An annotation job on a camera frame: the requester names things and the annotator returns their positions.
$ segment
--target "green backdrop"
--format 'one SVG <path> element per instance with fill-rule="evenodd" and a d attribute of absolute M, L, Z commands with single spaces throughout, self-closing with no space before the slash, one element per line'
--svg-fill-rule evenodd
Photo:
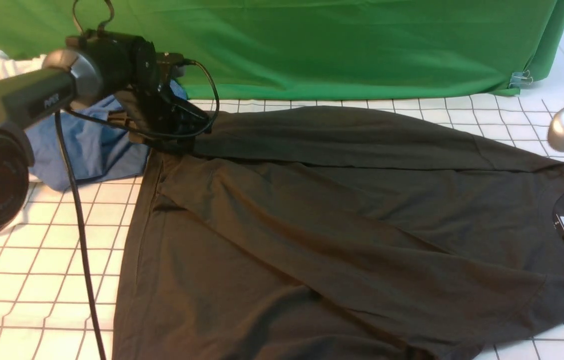
<path fill-rule="evenodd" d="M 112 0 L 109 30 L 205 64 L 225 99 L 354 100 L 514 94 L 512 73 L 551 68 L 564 0 Z M 0 0 L 0 49 L 16 59 L 75 34 L 72 0 Z M 80 0 L 83 27 L 107 18 Z M 193 98 L 202 73 L 183 79 Z"/>

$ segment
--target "t-shirt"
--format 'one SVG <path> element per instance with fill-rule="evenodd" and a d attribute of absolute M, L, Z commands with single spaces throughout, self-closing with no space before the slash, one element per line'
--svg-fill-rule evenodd
<path fill-rule="evenodd" d="M 470 360 L 564 322 L 564 162 L 345 107 L 195 149 L 149 160 L 116 360 Z"/>

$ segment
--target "black cable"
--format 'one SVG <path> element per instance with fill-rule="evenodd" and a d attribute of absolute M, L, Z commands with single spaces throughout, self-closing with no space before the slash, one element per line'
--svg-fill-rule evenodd
<path fill-rule="evenodd" d="M 80 25 L 80 21 L 78 20 L 76 14 L 75 14 L 75 7 L 78 4 L 78 0 L 73 0 L 73 10 L 72 10 L 72 14 L 73 14 L 73 23 L 75 24 L 75 27 L 78 28 L 78 31 L 80 32 L 80 34 L 82 34 L 84 32 L 84 30 L 82 30 L 82 27 Z"/>
<path fill-rule="evenodd" d="M 113 18 L 115 17 L 115 8 L 113 7 L 111 0 L 104 0 L 104 2 L 106 3 L 106 6 L 108 6 L 108 14 L 109 15 L 108 15 L 107 20 L 104 20 L 103 22 L 99 23 L 99 25 L 97 26 L 97 32 L 103 32 L 106 25 L 108 25 L 108 23 L 113 21 Z M 82 27 L 80 25 L 80 21 L 78 20 L 76 14 L 75 14 L 75 8 L 76 8 L 77 4 L 78 4 L 78 0 L 73 0 L 73 9 L 72 9 L 73 23 L 75 24 L 75 27 L 78 28 L 78 31 L 80 32 L 80 34 L 83 34 L 84 30 L 82 29 Z"/>
<path fill-rule="evenodd" d="M 199 63 L 195 60 L 190 60 L 190 59 L 184 60 L 184 64 L 185 65 L 194 65 L 194 66 L 197 66 L 198 68 L 202 69 L 202 71 L 204 72 L 204 75 L 206 75 L 206 79 L 208 80 L 209 84 L 211 84 L 211 88 L 213 89 L 213 96 L 215 97 L 215 112 L 209 118 L 209 121 L 206 123 L 206 125 L 204 125 L 204 127 L 202 129 L 200 129 L 196 132 L 193 132 L 191 134 L 174 135 L 174 134 L 165 134 L 165 133 L 162 133 L 162 132 L 144 131 L 144 130 L 134 129 L 134 128 L 126 126 L 126 125 L 119 125 L 117 123 L 110 123 L 108 121 L 101 120 L 101 119 L 98 119 L 96 117 L 80 114 L 79 112 L 75 112 L 71 109 L 67 109 L 65 111 L 68 114 L 71 114 L 72 116 L 75 116 L 77 118 L 80 118 L 80 119 L 83 119 L 83 120 L 86 120 L 86 121 L 92 121 L 93 123 L 98 123 L 98 124 L 101 124 L 101 125 L 110 126 L 112 128 L 126 130 L 127 132 L 139 134 L 139 135 L 148 137 L 152 140 L 177 140 L 177 139 L 186 139 L 186 138 L 196 137 L 197 135 L 201 135 L 202 133 L 206 132 L 206 130 L 211 128 L 211 126 L 213 126 L 213 123 L 215 123 L 215 119 L 217 119 L 218 115 L 220 114 L 220 95 L 218 95 L 218 93 L 217 93 L 217 88 L 215 86 L 215 82 L 213 81 L 213 78 L 211 77 L 211 74 L 204 67 L 203 64 L 201 64 L 201 63 Z"/>
<path fill-rule="evenodd" d="M 113 4 L 111 4 L 111 0 L 104 0 L 104 2 L 108 6 L 109 15 L 108 15 L 108 20 L 104 20 L 103 22 L 100 22 L 99 25 L 97 26 L 97 32 L 99 33 L 103 32 L 106 25 L 108 25 L 108 23 L 113 21 L 113 18 L 115 17 L 115 8 L 113 7 Z"/>
<path fill-rule="evenodd" d="M 71 184 L 71 192 L 75 201 L 75 212 L 78 218 L 78 232 L 80 233 L 80 251 L 82 258 L 82 265 L 84 268 L 84 280 L 86 282 L 86 294 L 88 296 L 88 307 L 90 307 L 90 318 L 93 322 L 93 332 L 95 333 L 95 340 L 97 342 L 97 350 L 99 350 L 100 360 L 106 360 L 106 352 L 104 351 L 104 342 L 102 341 L 102 333 L 99 330 L 99 321 L 97 321 L 97 311 L 95 308 L 95 296 L 93 295 L 93 283 L 90 279 L 90 268 L 88 266 L 88 253 L 86 247 L 86 231 L 84 226 L 84 214 L 81 209 L 80 193 L 78 192 L 77 182 L 75 180 L 75 173 L 71 165 L 71 160 L 66 150 L 64 143 L 64 135 L 62 134 L 62 118 L 60 112 L 55 113 L 55 132 L 57 134 L 57 141 L 60 143 L 60 153 L 64 160 L 64 167 L 66 174 L 69 177 Z"/>

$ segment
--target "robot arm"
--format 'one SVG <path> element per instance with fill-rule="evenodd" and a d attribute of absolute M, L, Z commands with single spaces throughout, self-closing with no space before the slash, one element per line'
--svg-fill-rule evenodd
<path fill-rule="evenodd" d="M 210 132 L 211 117 L 172 93 L 170 81 L 195 64 L 156 53 L 140 36 L 88 30 L 47 55 L 42 69 L 0 80 L 0 230 L 19 212 L 28 191 L 33 152 L 24 130 L 59 110 L 85 109 L 115 95 L 131 141 L 154 148 L 192 149 Z M 142 136 L 161 134 L 164 137 Z"/>

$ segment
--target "blue fabric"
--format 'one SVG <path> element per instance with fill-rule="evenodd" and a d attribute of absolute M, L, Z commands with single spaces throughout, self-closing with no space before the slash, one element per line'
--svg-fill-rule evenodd
<path fill-rule="evenodd" d="M 176 96 L 186 99 L 184 89 L 172 81 Z M 108 112 L 121 110 L 113 96 L 80 110 L 81 114 L 106 120 Z M 62 131 L 66 149 L 78 184 L 103 182 L 140 175 L 144 171 L 149 148 L 131 143 L 125 130 L 113 129 L 62 112 Z M 49 116 L 26 130 L 33 147 L 35 165 L 29 172 L 55 191 L 65 191 L 69 179 L 64 169 L 60 146 L 55 136 L 55 117 Z"/>

